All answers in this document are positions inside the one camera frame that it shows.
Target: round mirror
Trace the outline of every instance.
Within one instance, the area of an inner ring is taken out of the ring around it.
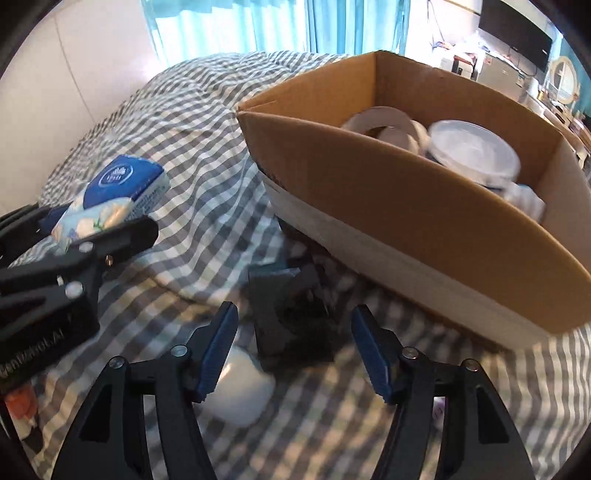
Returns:
[[[556,99],[563,105],[574,101],[577,93],[577,72],[568,57],[559,57],[550,68],[550,83],[556,89]]]

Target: logo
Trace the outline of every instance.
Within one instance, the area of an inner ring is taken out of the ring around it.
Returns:
[[[7,362],[0,362],[0,378],[6,379],[12,374],[16,373],[23,365],[35,360],[36,357],[42,355],[46,350],[56,346],[65,338],[64,333],[57,329],[51,333],[49,337],[43,337],[38,342],[29,346],[29,348],[17,352]]]
[[[122,163],[115,165],[103,173],[103,176],[99,180],[99,187],[109,187],[111,185],[121,185],[124,183],[131,174],[134,172],[134,168],[131,165]]]

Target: open cardboard box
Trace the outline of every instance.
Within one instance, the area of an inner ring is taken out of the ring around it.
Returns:
[[[518,181],[546,202],[542,224],[432,161],[339,128],[376,105],[504,138]],[[507,348],[591,320],[591,194],[566,140],[522,105],[377,51],[267,90],[238,120],[277,216],[350,268]]]

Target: bed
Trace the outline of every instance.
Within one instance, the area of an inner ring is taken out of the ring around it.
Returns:
[[[109,278],[100,292],[100,333],[36,379],[44,447],[32,459],[51,476],[60,446],[92,382],[108,360],[155,358],[185,342],[224,300],[245,319],[236,342],[255,352],[243,289],[246,268],[304,247],[286,238],[246,149],[236,105],[294,75],[338,61],[310,53],[224,54],[176,65],[153,78],[96,125],[49,177],[43,204],[71,199],[117,154],[159,162],[171,188],[153,217],[155,247]],[[49,240],[27,256],[41,257]],[[366,303],[405,345],[432,359],[481,361],[517,425],[538,479],[550,479],[591,420],[591,329],[587,325],[527,351],[495,353],[432,319],[329,258],[332,308],[345,325]],[[279,377],[269,407],[249,429],[195,411],[220,479],[370,478],[393,410],[374,394],[359,355],[347,344],[335,362]],[[165,478],[153,402],[145,402],[154,478]],[[423,478],[432,478],[434,430]]]

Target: black clamp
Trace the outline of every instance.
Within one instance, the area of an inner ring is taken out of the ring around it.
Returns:
[[[160,358],[129,364],[116,356],[90,389],[64,441],[53,480],[151,480],[143,395],[154,395],[171,480],[216,480],[192,403],[217,384],[238,329],[238,310],[222,304],[209,325]]]
[[[0,221],[0,266],[51,232],[67,206],[28,206]],[[0,270],[0,398],[99,330],[103,273],[153,246],[158,224],[124,222],[30,264]]]
[[[403,348],[358,306],[352,333],[375,392],[397,410],[372,480],[420,477],[427,451],[433,397],[445,397],[436,480],[533,480],[519,433],[481,365],[432,362]]]

